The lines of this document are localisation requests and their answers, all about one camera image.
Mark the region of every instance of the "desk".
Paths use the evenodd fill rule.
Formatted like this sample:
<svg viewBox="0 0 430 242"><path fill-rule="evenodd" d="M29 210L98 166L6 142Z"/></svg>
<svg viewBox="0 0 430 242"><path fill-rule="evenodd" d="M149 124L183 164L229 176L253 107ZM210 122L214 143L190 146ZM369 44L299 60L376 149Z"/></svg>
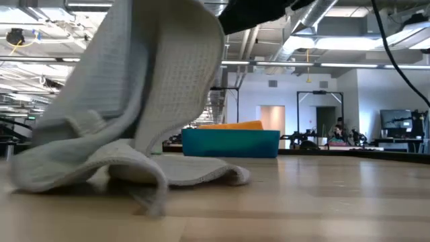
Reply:
<svg viewBox="0 0 430 242"><path fill-rule="evenodd" d="M428 165L351 157L227 159L252 182L169 193L166 217L108 196L99 171L62 195L13 192L0 161L4 242L430 241Z"/></svg>
<svg viewBox="0 0 430 242"><path fill-rule="evenodd" d="M339 147L330 146L329 148L327 146L320 146L320 149L322 151L328 151L328 149L330 151L350 151L350 150L354 150L354 149L356 149L356 150L361 149L361 147L340 147L340 146ZM366 149L373 149L375 151L384 151L383 147L366 147Z"/></svg>
<svg viewBox="0 0 430 242"><path fill-rule="evenodd" d="M420 138L376 138L374 143L377 147L384 147L386 150L390 149L404 149L408 153L422 153L421 145L423 139Z"/></svg>

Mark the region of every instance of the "yellow cable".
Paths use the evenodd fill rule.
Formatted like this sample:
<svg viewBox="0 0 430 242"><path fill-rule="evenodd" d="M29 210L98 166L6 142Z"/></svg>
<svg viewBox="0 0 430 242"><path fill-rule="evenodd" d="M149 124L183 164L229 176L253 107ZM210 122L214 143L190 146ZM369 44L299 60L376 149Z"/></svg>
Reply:
<svg viewBox="0 0 430 242"><path fill-rule="evenodd" d="M19 44L21 44L22 40L20 40L18 42L18 44L15 46L15 48L13 48L13 50L9 53L9 56L13 55L13 53L16 51L16 49L18 49Z"/></svg>
<svg viewBox="0 0 430 242"><path fill-rule="evenodd" d="M36 41L38 41L38 35L37 35L37 34L36 34L36 37L34 38L33 42L31 42L31 43L29 43L29 44L24 44L23 46L20 46L19 44L21 44L21 42L22 42L21 40L18 42L18 44L17 44L17 45L11 44L11 43L9 43L9 42L8 42L8 44L9 44L10 46L15 47L15 48L23 48L23 47L29 47L29 46L31 46L32 44L36 43Z"/></svg>

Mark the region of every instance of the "person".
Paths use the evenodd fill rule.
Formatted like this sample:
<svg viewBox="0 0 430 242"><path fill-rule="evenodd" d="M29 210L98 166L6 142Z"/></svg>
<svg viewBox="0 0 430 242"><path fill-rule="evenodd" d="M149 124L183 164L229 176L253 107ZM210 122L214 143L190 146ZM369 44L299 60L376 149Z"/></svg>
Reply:
<svg viewBox="0 0 430 242"><path fill-rule="evenodd" d="M336 124L331 128L329 138L336 137L338 139L347 140L348 134L348 129L346 124L343 122L343 118L338 117Z"/></svg>

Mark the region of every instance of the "white wall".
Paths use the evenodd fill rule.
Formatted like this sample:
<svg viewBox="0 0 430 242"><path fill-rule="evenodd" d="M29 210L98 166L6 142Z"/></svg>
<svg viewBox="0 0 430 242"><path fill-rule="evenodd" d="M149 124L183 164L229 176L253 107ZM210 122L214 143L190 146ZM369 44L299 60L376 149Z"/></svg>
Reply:
<svg viewBox="0 0 430 242"><path fill-rule="evenodd" d="M348 129L359 128L357 70L351 70L337 79L337 90L343 92L344 121Z"/></svg>
<svg viewBox="0 0 430 242"><path fill-rule="evenodd" d="M429 71L404 71L411 83L429 96ZM425 111L425 102L396 71L357 70L360 131L368 138L380 136L380 110L410 109Z"/></svg>
<svg viewBox="0 0 430 242"><path fill-rule="evenodd" d="M243 81L240 90L239 122L257 120L257 106L285 106L286 134L292 134L297 130L296 92L319 90L319 81L328 81L329 88L326 91L336 91L337 81L330 75L311 75L312 83L307 83L307 75L297 77L295 75L274 75L249 73ZM236 80L235 73L228 74L230 86ZM277 80L278 87L268 87L269 80ZM339 103L331 95L308 95L300 103L300 131L316 126L315 106L338 106ZM235 123L236 100L232 94L227 95L226 122Z"/></svg>

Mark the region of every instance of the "gray towel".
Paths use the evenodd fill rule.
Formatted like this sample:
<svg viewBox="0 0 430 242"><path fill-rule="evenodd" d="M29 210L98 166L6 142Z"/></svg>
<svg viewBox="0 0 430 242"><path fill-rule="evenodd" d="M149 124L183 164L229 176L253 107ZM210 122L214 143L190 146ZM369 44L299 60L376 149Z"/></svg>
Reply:
<svg viewBox="0 0 430 242"><path fill-rule="evenodd" d="M160 138L196 119L220 67L224 34L195 0L116 1L67 84L11 163L29 192L87 181L100 167L137 184L156 183L149 214L169 185L190 186L249 172L219 159L151 157Z"/></svg>

